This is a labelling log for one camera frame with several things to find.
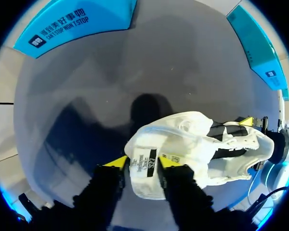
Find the clothing label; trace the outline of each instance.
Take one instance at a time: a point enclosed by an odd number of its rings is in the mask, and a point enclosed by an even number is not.
[[[133,159],[131,161],[130,173],[134,177],[152,177],[157,151],[156,149],[135,149]]]
[[[169,159],[175,163],[178,163],[178,164],[182,164],[183,162],[185,163],[185,158],[177,156],[177,155],[161,153],[160,156],[165,157],[165,158],[167,158],[167,159]]]

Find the gray floor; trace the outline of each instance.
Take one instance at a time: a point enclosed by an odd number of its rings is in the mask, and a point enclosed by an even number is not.
[[[92,168],[121,156],[141,125],[184,111],[219,122],[268,116],[272,129],[278,96],[249,69],[225,16],[193,0],[140,0],[131,30],[26,58],[14,107],[17,149],[31,187],[71,205]],[[219,210],[248,186],[205,191]],[[140,199],[129,184],[113,224],[177,230],[165,201]]]

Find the white garment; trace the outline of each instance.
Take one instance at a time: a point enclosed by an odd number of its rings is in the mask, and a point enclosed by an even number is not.
[[[249,180],[247,169],[271,157],[274,142],[260,131],[245,127],[247,136],[233,137],[225,129],[220,141],[207,136],[212,125],[213,120],[200,112],[185,112],[141,127],[124,148],[131,159],[130,177],[135,194],[144,199],[165,199],[157,174],[159,155],[189,165],[200,188]],[[246,149],[247,152],[239,157],[212,160],[218,149]],[[156,150],[157,155],[152,156],[151,150]]]

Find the robotic arm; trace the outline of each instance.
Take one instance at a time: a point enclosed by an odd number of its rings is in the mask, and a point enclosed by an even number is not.
[[[30,230],[95,230],[105,231],[110,225],[124,182],[123,156],[105,166],[97,166],[89,185],[80,195],[74,196],[74,208],[55,201],[52,208],[32,208],[26,199],[25,207],[33,211],[27,225]],[[207,196],[193,179],[188,165],[179,165],[164,157],[158,158],[158,176],[174,220],[180,231],[223,229],[254,231],[257,226],[243,211],[224,208],[215,212],[213,198]]]

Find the blue sign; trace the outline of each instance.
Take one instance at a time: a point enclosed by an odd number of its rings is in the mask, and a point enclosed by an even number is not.
[[[130,27],[137,0],[52,0],[29,23],[14,48],[38,58],[66,42]]]
[[[241,41],[250,68],[272,90],[282,90],[284,100],[289,100],[288,86],[279,58],[260,25],[241,6],[237,6],[227,19]]]

